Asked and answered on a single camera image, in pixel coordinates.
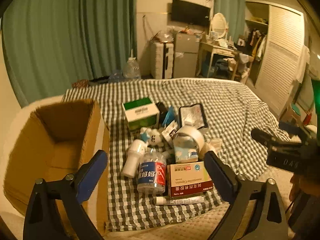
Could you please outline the person's right hand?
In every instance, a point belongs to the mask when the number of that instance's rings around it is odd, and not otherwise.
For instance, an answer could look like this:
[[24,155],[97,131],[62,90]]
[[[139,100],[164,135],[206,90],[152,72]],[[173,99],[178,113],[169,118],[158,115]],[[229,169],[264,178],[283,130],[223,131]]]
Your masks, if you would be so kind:
[[292,184],[289,194],[290,201],[294,201],[298,196],[299,191],[303,191],[306,194],[316,197],[319,197],[320,195],[319,181],[310,180],[305,176],[294,174],[290,179],[290,183]]

